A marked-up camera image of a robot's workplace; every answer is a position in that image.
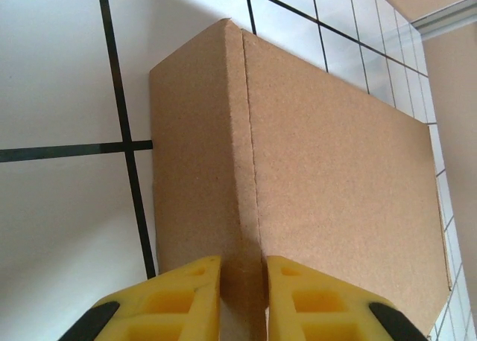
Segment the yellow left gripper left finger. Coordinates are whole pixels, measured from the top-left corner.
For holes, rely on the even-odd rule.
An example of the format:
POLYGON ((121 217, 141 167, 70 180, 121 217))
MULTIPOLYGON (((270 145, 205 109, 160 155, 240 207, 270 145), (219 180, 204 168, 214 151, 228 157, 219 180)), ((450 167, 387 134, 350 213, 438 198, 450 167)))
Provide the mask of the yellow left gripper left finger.
POLYGON ((67 340, 218 340, 221 258, 209 256, 112 293, 67 340))

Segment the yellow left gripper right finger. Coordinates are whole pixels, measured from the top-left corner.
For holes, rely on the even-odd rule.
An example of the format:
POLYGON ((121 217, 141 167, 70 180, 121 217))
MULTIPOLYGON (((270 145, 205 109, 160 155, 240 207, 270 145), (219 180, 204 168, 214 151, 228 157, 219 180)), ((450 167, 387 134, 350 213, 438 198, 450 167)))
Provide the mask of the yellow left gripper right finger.
POLYGON ((268 256, 269 340, 426 340, 389 300, 268 256))

